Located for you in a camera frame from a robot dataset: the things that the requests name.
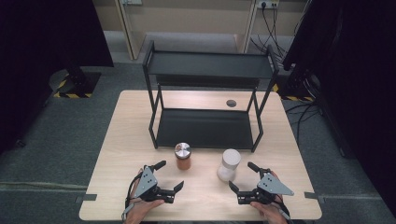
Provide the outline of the person's left hand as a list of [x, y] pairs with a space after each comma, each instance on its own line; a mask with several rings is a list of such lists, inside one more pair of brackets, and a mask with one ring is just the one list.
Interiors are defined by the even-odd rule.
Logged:
[[152, 209], [164, 204], [164, 200], [146, 202], [140, 198], [134, 198], [134, 193], [138, 184], [139, 179], [136, 178], [130, 192], [130, 200], [128, 201], [133, 207], [124, 216], [123, 224], [140, 224]]

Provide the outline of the white powder jar grey lid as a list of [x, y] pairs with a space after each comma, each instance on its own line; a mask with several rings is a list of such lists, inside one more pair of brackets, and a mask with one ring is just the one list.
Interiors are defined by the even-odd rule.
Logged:
[[222, 154], [222, 160], [217, 170], [218, 178], [222, 181], [234, 181], [236, 168], [241, 161], [241, 155], [236, 149], [226, 149]]

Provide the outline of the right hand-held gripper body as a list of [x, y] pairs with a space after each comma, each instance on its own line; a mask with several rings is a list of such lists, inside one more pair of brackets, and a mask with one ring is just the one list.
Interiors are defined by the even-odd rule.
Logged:
[[260, 175], [260, 181], [256, 188], [251, 191], [236, 189], [236, 198], [239, 204], [250, 204], [252, 202], [270, 204], [276, 200], [277, 195], [294, 195], [290, 188], [271, 174], [270, 169], [253, 168], [253, 171]]

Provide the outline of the white wall socket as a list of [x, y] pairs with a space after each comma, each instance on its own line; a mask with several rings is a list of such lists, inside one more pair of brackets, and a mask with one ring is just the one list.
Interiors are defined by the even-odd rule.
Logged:
[[275, 9], [279, 5], [279, 0], [258, 0], [257, 7], [262, 9]]

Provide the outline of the dark tape strip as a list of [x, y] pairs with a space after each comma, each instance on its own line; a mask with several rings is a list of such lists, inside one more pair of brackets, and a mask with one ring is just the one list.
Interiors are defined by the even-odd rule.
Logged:
[[317, 200], [319, 203], [325, 203], [325, 199], [323, 196], [320, 196], [318, 194], [316, 194], [315, 192], [304, 192], [304, 197], [306, 199], [315, 199]]
[[79, 195], [75, 199], [75, 203], [82, 203], [85, 201], [95, 201], [97, 198], [96, 194], [84, 194], [84, 195]]

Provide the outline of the light wooden cabinet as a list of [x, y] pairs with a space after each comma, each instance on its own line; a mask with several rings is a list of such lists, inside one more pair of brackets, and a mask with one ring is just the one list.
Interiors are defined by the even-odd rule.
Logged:
[[257, 11], [257, 0], [115, 0], [130, 57], [138, 58], [146, 34], [232, 35], [240, 53]]

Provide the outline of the black metal two-tier rack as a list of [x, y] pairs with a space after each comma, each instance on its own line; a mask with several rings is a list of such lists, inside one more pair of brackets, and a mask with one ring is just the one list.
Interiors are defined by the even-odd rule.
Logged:
[[[153, 145], [172, 147], [187, 142], [198, 148], [235, 148], [254, 151], [263, 136], [261, 114], [270, 92], [257, 97], [260, 81], [273, 88], [279, 67], [271, 47], [264, 54], [157, 50], [153, 42], [142, 62], [152, 117], [158, 130], [148, 130]], [[163, 102], [162, 87], [208, 87], [250, 90], [245, 110], [175, 108]]]

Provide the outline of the orange spice jar silver lid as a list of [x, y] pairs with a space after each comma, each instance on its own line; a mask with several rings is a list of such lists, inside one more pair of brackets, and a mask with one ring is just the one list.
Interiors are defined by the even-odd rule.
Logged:
[[191, 147], [189, 144], [178, 143], [175, 146], [175, 156], [179, 170], [188, 170], [191, 167]]

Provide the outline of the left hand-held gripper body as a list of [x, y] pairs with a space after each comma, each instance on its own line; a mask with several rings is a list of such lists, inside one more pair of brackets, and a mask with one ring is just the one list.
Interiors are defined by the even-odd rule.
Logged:
[[145, 202], [163, 200], [165, 203], [173, 203], [176, 193], [173, 190], [161, 189], [154, 175], [156, 168], [146, 166], [140, 175], [139, 183], [133, 193], [133, 198], [140, 198]]

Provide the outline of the black curtain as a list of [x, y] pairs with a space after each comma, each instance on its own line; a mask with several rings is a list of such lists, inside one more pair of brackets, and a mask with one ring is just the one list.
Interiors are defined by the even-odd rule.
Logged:
[[113, 64], [93, 0], [0, 0], [0, 154], [15, 146], [67, 67]]
[[309, 76], [396, 217], [396, 0], [311, 0], [283, 61], [289, 89]]

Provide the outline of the stand base with striped tape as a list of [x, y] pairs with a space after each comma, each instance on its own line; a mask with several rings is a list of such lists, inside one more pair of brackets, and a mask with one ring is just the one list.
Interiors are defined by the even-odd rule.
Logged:
[[291, 73], [281, 71], [276, 78], [273, 90], [285, 100], [310, 101], [314, 100], [312, 94], [306, 89], [301, 80], [295, 80]]
[[100, 78], [99, 72], [84, 72], [66, 74], [54, 93], [57, 98], [90, 98]]

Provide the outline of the person's right hand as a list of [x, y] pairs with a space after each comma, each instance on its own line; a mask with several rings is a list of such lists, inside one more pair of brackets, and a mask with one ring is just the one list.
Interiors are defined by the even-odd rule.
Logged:
[[279, 212], [281, 201], [277, 199], [271, 204], [262, 204], [252, 202], [250, 205], [258, 210], [262, 219], [266, 220], [269, 224], [288, 224], [288, 221]]

